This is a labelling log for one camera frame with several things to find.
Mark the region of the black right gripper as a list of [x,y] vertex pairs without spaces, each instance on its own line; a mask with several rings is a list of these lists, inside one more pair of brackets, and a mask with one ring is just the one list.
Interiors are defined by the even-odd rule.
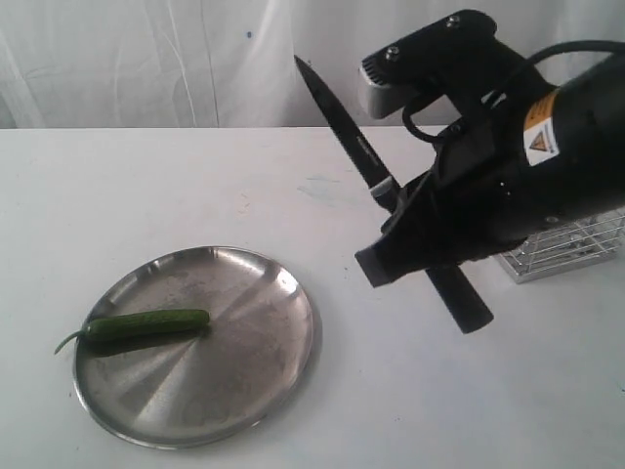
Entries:
[[[357,251],[355,260],[373,287],[434,265],[439,239],[462,264],[518,246],[558,212],[547,194],[562,159],[552,124],[524,129],[520,122],[470,125],[458,119],[438,135],[442,141],[426,171],[431,181],[426,195],[417,198],[434,210],[434,236],[390,231]],[[399,191],[384,230],[428,178],[426,172]]]

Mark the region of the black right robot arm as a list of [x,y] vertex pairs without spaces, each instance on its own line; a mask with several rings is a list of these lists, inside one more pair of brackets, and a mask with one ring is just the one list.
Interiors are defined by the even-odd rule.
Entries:
[[536,233],[624,202],[624,46],[571,41],[530,57],[604,58],[562,86],[508,95],[436,147],[381,236],[358,251],[369,282],[511,251]]

